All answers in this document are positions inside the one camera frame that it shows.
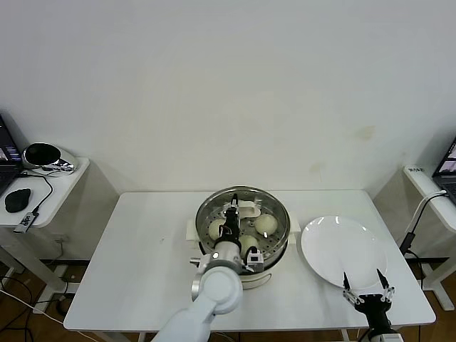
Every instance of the stainless steel steamer basket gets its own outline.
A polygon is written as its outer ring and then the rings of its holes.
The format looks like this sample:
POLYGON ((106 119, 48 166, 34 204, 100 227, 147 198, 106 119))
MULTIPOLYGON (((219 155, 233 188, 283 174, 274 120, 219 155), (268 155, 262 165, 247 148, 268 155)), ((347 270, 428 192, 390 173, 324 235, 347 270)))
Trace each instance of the stainless steel steamer basket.
POLYGON ((224 219, 223 206, 231 202, 234 194, 237 194, 241 201, 252 201, 257 204, 262 214, 271 214, 277 219, 277 230, 268 237, 255 230, 255 218, 242 219, 240 224, 240 236, 252 235, 258 240, 264 258, 264 269, 268 269, 278 262, 285 251, 290 233, 290 218, 277 198, 254 187, 229 187, 215 192, 201 204, 195 223, 202 252, 207 254, 214 251, 214 240, 209 237, 209 225, 216 219, 224 219))

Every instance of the laptop screen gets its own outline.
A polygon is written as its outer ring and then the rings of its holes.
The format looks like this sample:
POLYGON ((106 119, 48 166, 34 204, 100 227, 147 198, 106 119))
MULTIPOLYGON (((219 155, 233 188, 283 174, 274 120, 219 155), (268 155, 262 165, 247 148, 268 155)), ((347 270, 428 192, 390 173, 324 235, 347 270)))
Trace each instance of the laptop screen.
POLYGON ((21 153, 0 117, 0 165, 16 165, 20 163, 21 153))
POLYGON ((456 139, 452 142, 439 167, 434 172, 436 175, 456 175, 456 139))

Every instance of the white table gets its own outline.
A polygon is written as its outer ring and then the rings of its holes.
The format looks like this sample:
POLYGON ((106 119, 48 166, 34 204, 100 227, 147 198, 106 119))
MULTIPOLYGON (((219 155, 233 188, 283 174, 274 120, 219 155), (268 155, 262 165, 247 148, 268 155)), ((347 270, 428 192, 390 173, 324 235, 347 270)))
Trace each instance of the white table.
MULTIPOLYGON (((298 216, 301 227, 335 214, 362 222, 388 255, 387 278, 396 287, 388 316, 394 326, 432 323, 432 311, 387 227, 364 191, 272 192, 298 216)), ((185 241, 187 219, 209 195, 125 193, 114 209, 76 297, 66 315, 69 330, 98 331, 110 341, 126 341, 115 331, 158 331, 173 313, 191 303, 200 252, 185 241)), ((289 245, 272 269, 271 280, 244 292, 240 306, 218 316, 216 331, 286 331, 358 328, 366 318, 342 297, 342 290, 317 276, 289 245)), ((368 292, 380 291, 376 286, 368 292)))
MULTIPOLYGON (((33 230, 35 235, 49 241, 49 245, 54 248, 56 255, 60 252, 60 249, 55 246, 54 240, 39 228, 46 226, 54 218, 71 190, 79 181, 82 174, 87 170, 89 160, 87 158, 78 158, 78 161, 79 167, 72 174, 62 177, 47 177, 48 181, 53 186, 53 193, 40 206, 38 211, 39 216, 29 228, 29 231, 33 230)), ((60 276, 63 275, 66 267, 64 265, 58 266, 56 270, 52 272, 34 254, 26 236, 28 233, 13 233, 11 228, 15 227, 27 212, 33 210, 33 208, 49 193, 49 191, 49 186, 41 178, 17 178, 10 184, 9 188, 5 190, 2 196, 0 196, 0 246, 3 249, 0 252, 0 260, 15 269, 18 267, 17 265, 12 264, 13 259, 11 257, 8 258, 8 255, 6 254, 7 252, 9 255, 21 262, 28 270, 37 275, 38 278, 48 284, 40 297, 40 301, 46 300, 55 292, 63 292, 65 290, 66 283, 60 279, 60 276), (27 208, 16 213, 7 212, 4 206, 5 196, 7 196, 10 192, 23 188, 31 189, 30 202, 27 208)), ((74 293, 76 292, 76 289, 77 284, 71 284, 71 286, 68 287, 67 292, 74 293)), ((38 306, 40 306, 39 309, 45 309, 46 305, 47 303, 41 305, 39 304, 38 306)))
MULTIPOLYGON (((437 165, 430 167, 418 167, 408 165, 404 167, 404 173, 415 185, 422 196, 441 190, 432 180, 432 173, 437 165)), ((443 225, 452 233, 456 234, 456 206, 446 197, 437 197, 429 203, 443 225)), ((456 248, 450 252, 450 258, 435 270, 429 264, 423 264, 423 272, 426 277, 423 280, 425 291, 433 291, 442 308, 446 311, 455 310, 450 297, 443 289, 441 281, 456 271, 456 248)))

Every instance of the wall outlet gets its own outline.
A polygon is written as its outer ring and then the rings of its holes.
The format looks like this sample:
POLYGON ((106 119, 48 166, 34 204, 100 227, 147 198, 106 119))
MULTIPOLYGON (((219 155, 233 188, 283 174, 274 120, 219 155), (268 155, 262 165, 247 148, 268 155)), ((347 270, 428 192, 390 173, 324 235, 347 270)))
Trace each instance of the wall outlet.
POLYGON ((70 237, 67 234, 52 234, 54 241, 56 242, 68 242, 70 237))

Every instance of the wooden floor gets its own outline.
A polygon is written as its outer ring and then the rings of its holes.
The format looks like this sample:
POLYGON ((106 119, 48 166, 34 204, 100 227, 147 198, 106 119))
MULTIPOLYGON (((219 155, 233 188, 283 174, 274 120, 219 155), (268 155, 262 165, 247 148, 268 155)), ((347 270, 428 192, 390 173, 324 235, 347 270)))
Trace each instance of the wooden floor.
MULTIPOLYGON (((70 266, 65 274, 67 279, 71 281, 80 281, 86 268, 84 266, 70 266)), ((6 267, 0 264, 0 274, 5 274, 6 267)), ((413 267, 415 275, 419 276, 417 267, 413 267)), ((24 282, 30 288, 33 299, 36 300, 39 293, 44 288, 44 283, 36 278, 33 274, 25 271, 23 274, 15 274, 14 277, 24 282)), ((443 283, 450 297, 456 303, 456 274, 449 276, 443 283)), ((10 281, 6 285, 6 290, 13 295, 29 300, 29 294, 22 285, 15 281, 10 281)), ((440 308, 434 294, 426 292, 427 299, 434 308, 437 320, 434 324, 423 326, 421 329, 422 342, 446 342, 456 341, 456 311, 443 311, 440 308)), ((0 294, 0 330, 16 315, 25 309, 23 304, 0 294)), ((50 316, 63 320, 63 317, 58 314, 55 309, 55 303, 51 303, 46 312, 50 316)), ((17 319, 11 327, 21 328, 24 327, 26 322, 27 312, 17 319)), ((34 342, 87 342, 87 338, 79 335, 76 332, 65 330, 60 324, 51 321, 43 315, 31 314, 28 322, 28 327, 33 334, 34 342)), ((418 328, 417 327, 404 327, 400 330, 405 342, 418 342, 418 328)), ((352 340, 356 340, 357 331, 349 331, 352 340)), ((264 332, 264 333, 229 333, 228 334, 236 342, 317 342, 317 341, 341 341, 341 335, 338 331, 289 331, 289 332, 264 332)), ((137 334, 126 334, 131 341, 136 341, 137 334)), ((149 341, 153 335, 148 334, 149 341)), ((24 342, 24 331, 5 330, 0 332, 0 342, 24 342)), ((228 342, 223 336, 213 333, 209 340, 210 342, 228 342)))

